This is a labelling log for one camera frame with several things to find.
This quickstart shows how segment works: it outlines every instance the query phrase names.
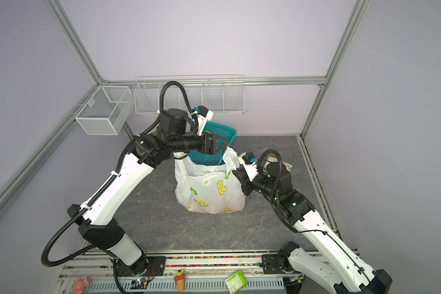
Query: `white wall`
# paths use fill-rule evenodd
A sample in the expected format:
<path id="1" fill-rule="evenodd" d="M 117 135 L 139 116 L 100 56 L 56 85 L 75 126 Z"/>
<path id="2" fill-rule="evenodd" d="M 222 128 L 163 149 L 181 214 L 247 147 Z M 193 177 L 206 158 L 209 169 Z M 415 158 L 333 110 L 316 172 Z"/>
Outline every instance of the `white wall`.
<path id="1" fill-rule="evenodd" d="M 355 0 L 62 0 L 100 73 L 323 76 Z"/>
<path id="2" fill-rule="evenodd" d="M 371 3 L 306 141 L 389 293 L 441 293 L 441 1 Z"/>
<path id="3" fill-rule="evenodd" d="M 0 0 L 0 190 L 91 87 L 40 0 Z"/>
<path id="4" fill-rule="evenodd" d="M 232 127 L 239 135 L 299 134 L 319 89 L 317 85 L 246 86 L 245 114 L 214 114 L 212 122 Z M 134 112 L 128 123 L 139 134 L 155 118 Z"/>
<path id="5" fill-rule="evenodd" d="M 126 144 L 125 134 L 91 136 L 75 125 L 0 219 L 0 293 L 51 292 L 63 266 L 41 264 L 44 246 L 69 220 L 67 208 L 110 176 Z M 77 229 L 71 226 L 56 242 L 51 260 L 81 248 Z"/>

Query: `ice cream cone toy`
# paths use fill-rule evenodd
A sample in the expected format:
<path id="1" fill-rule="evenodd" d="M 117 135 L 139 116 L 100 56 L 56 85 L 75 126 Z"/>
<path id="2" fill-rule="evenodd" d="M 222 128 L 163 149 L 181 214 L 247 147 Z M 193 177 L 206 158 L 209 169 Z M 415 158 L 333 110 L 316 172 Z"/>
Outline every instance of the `ice cream cone toy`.
<path id="1" fill-rule="evenodd" d="M 179 269 L 176 273 L 175 284 L 178 287 L 178 292 L 185 291 L 185 274 L 183 274 L 182 269 Z"/>

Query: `robotic arm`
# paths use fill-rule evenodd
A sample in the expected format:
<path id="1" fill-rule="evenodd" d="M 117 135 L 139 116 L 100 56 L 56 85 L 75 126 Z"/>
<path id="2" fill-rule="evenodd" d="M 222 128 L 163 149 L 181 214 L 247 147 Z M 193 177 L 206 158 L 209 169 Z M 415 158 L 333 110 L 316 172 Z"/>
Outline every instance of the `robotic arm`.
<path id="1" fill-rule="evenodd" d="M 100 189 L 81 205 L 73 204 L 67 210 L 71 220 L 45 247 L 41 256 L 43 265 L 56 266 L 86 250 L 98 247 L 113 258 L 116 280 L 117 267 L 134 276 L 156 274 L 155 267 L 150 269 L 153 266 L 144 251 L 113 218 L 116 210 L 135 186 L 162 161 L 173 158 L 173 153 L 186 153 L 185 156 L 175 159 L 185 158 L 191 151 L 216 154 L 229 144 L 226 138 L 203 131 L 206 122 L 212 118 L 212 111 L 206 107 L 194 108 L 193 119 L 180 109 L 163 110 L 163 96 L 170 85 L 176 85 L 181 89 L 190 109 L 186 92 L 179 83 L 172 81 L 162 88 L 161 110 L 157 120 L 126 146 L 116 171 L 111 173 Z M 157 124 L 156 132 L 147 134 Z M 187 124 L 191 126 L 189 132 L 186 131 Z M 265 173 L 261 163 L 269 153 L 275 154 L 279 163 L 270 163 Z M 233 173 L 241 182 L 244 194 L 248 196 L 253 190 L 263 194 L 282 223 L 293 232 L 303 233 L 329 261 L 329 264 L 323 263 L 307 255 L 299 245 L 289 242 L 278 251 L 279 265 L 276 270 L 304 273 L 333 294 L 388 292 L 392 282 L 389 275 L 381 269 L 374 270 L 356 256 L 325 223 L 312 203 L 293 189 L 291 174 L 282 164 L 279 153 L 268 150 L 259 159 L 252 153 L 243 153 L 238 159 L 242 168 Z M 82 237 L 92 245 L 59 261 L 49 261 L 48 255 L 53 244 L 73 223 L 79 226 Z"/>

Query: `lemon print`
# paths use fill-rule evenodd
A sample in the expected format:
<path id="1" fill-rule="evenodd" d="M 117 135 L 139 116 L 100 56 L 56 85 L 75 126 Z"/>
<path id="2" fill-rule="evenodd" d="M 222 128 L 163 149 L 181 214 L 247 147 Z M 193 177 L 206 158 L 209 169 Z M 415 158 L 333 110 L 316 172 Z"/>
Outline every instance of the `lemon print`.
<path id="1" fill-rule="evenodd" d="M 217 188 L 219 189 L 219 195 L 224 194 L 226 187 L 224 186 L 224 182 L 223 181 L 218 181 L 217 182 Z"/>
<path id="2" fill-rule="evenodd" d="M 201 205 L 201 206 L 209 206 L 209 204 L 207 204 L 204 200 L 196 200 L 196 199 L 194 199 L 194 201 L 196 201 L 199 205 Z"/>
<path id="3" fill-rule="evenodd" d="M 232 211 L 232 209 L 230 209 L 230 207 L 226 206 L 224 207 L 224 209 L 221 211 L 221 213 L 225 213 L 225 212 L 229 212 Z"/>

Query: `white mesh basket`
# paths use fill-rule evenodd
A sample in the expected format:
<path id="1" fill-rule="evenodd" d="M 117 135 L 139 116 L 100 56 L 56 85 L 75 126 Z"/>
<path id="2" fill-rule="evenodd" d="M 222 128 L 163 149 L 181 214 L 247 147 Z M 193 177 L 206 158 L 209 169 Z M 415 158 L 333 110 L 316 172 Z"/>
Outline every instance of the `white mesh basket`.
<path id="1" fill-rule="evenodd" d="M 133 107 L 128 86 L 99 86 L 75 119 L 89 135 L 117 135 Z"/>
<path id="2" fill-rule="evenodd" d="M 245 113 L 244 81 L 241 75 L 139 77 L 136 80 L 135 112 L 140 115 L 157 114 L 160 91 L 170 80 L 176 80 L 183 85 L 192 108 L 203 105 L 214 113 Z M 188 111 L 177 86 L 171 86 L 165 92 L 164 109 L 170 108 Z"/>

